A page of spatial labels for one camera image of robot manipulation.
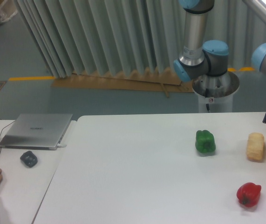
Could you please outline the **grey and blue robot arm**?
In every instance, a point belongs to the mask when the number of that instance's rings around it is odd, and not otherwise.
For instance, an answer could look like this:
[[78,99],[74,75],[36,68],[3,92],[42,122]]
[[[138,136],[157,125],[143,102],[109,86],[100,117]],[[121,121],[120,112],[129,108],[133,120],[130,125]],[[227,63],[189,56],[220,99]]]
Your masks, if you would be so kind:
[[[266,24],[266,0],[244,0]],[[233,95],[239,89],[239,78],[228,72],[228,45],[223,41],[203,43],[207,14],[214,7],[214,0],[179,0],[186,11],[184,49],[173,66],[183,82],[192,83],[198,96],[198,109],[205,112],[232,112]],[[253,68],[266,75],[266,43],[252,54]],[[266,124],[266,113],[263,118]]]

